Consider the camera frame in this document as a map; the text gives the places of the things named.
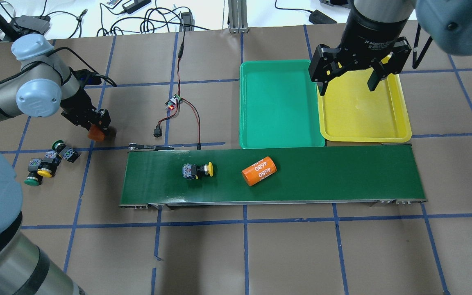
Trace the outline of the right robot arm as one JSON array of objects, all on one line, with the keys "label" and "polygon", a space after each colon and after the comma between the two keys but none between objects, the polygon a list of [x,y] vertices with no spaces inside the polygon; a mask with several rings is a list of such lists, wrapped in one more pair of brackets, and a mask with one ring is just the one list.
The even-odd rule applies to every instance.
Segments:
[{"label": "right robot arm", "polygon": [[338,47],[320,44],[308,67],[309,78],[324,95],[331,80],[348,71],[372,69],[370,91],[388,75],[401,73],[410,54],[413,68],[422,61],[416,54],[419,37],[410,45],[402,30],[412,12],[417,31],[429,34],[423,52],[432,42],[455,56],[472,56],[472,0],[351,0]]}]

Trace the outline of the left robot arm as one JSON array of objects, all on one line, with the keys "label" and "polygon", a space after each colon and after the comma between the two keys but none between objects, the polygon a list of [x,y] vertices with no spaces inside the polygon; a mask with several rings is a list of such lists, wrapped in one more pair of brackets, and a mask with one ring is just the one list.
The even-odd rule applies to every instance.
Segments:
[{"label": "left robot arm", "polygon": [[[111,134],[110,114],[98,109],[85,86],[98,85],[107,77],[87,66],[73,70],[43,35],[18,37],[8,45],[15,58],[11,69],[0,75],[0,143],[17,140],[15,120],[46,118],[60,113],[70,123],[102,141]],[[61,269],[45,250],[22,230],[23,189],[16,172],[0,151],[0,295],[84,295],[86,292]]]}]

